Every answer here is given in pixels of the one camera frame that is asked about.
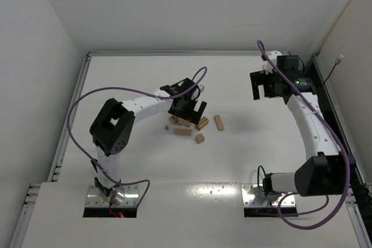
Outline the dark-sided wood block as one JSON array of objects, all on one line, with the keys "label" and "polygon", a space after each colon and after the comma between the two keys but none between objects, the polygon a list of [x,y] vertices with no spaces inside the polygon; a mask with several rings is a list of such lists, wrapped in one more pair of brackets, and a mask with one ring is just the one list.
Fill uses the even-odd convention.
[{"label": "dark-sided wood block", "polygon": [[198,124],[195,125],[195,128],[200,131],[205,128],[209,123],[209,119],[207,117],[202,117]]}]

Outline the wood plank block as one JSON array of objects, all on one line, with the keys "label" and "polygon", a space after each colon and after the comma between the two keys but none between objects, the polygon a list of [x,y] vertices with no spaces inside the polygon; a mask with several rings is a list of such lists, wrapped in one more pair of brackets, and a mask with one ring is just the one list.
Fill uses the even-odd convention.
[{"label": "wood plank block", "polygon": [[179,118],[177,124],[178,125],[184,125],[185,120],[183,118]]}]

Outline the long wood block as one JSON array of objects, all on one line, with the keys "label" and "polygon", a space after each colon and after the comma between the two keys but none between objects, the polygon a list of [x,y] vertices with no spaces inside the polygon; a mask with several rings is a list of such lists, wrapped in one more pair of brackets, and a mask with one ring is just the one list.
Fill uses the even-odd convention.
[{"label": "long wood block", "polygon": [[175,128],[174,134],[179,136],[191,136],[192,130],[191,129],[184,129],[184,128]]},{"label": "long wood block", "polygon": [[219,114],[214,116],[214,121],[216,123],[216,127],[217,127],[218,131],[223,131],[224,130],[224,124],[223,124],[223,121],[222,121]]}]

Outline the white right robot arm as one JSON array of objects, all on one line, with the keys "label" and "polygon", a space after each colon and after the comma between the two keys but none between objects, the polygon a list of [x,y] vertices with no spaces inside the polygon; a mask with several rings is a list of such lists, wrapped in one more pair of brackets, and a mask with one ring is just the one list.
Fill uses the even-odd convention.
[{"label": "white right robot arm", "polygon": [[293,192],[302,197],[342,194],[349,186],[346,172],[353,172],[356,161],[349,155],[349,167],[345,167],[341,144],[324,126],[315,84],[302,77],[298,56],[279,51],[266,52],[266,56],[270,58],[266,67],[250,74],[253,98],[260,98],[259,86],[265,97],[283,98],[299,128],[306,161],[294,172],[265,174],[262,191],[265,195]]}]

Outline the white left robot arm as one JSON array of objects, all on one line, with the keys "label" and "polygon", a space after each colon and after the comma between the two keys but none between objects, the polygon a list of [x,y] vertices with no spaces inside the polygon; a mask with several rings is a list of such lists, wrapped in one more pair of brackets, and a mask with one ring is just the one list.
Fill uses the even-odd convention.
[{"label": "white left robot arm", "polygon": [[101,194],[109,197],[120,183],[120,153],[129,142],[134,124],[163,112],[198,124],[207,103],[202,101],[197,111],[194,108],[203,90],[204,86],[185,78],[140,98],[111,98],[105,102],[90,127],[97,151],[95,186]]}]

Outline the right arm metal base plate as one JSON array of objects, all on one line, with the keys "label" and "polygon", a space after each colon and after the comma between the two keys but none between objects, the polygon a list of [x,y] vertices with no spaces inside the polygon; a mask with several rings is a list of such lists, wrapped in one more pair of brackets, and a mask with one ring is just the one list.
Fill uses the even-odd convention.
[{"label": "right arm metal base plate", "polygon": [[276,209],[279,202],[287,194],[276,192],[265,195],[257,184],[242,184],[241,193],[244,209]]}]

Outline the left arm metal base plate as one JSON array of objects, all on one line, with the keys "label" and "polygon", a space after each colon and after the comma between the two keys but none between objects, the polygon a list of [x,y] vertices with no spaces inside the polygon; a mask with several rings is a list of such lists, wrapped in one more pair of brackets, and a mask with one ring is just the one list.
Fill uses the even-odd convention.
[{"label": "left arm metal base plate", "polygon": [[85,200],[86,208],[135,208],[139,202],[138,186],[120,186],[113,188],[109,196],[105,196],[94,185],[88,187]]}]

